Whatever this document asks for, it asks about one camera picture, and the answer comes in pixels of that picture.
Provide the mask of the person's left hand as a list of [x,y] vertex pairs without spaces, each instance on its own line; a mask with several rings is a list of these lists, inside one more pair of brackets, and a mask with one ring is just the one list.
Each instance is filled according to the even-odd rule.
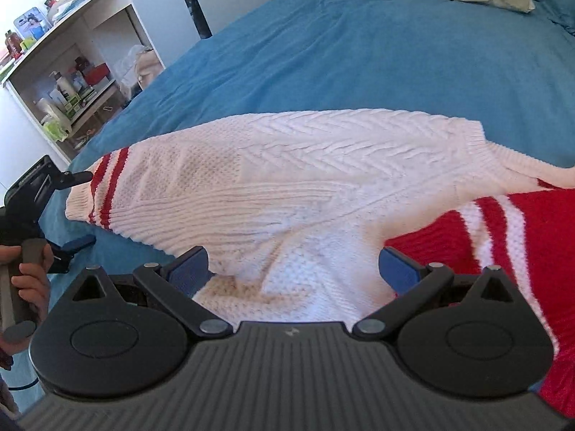
[[[20,263],[18,273],[11,278],[11,284],[17,288],[19,297],[26,301],[35,313],[37,325],[41,325],[48,316],[51,299],[48,270],[53,261],[52,248],[46,244],[39,263]],[[27,338],[20,343],[7,343],[4,338],[1,338],[1,369],[5,371],[12,369],[13,357],[25,351],[30,341],[31,338]]]

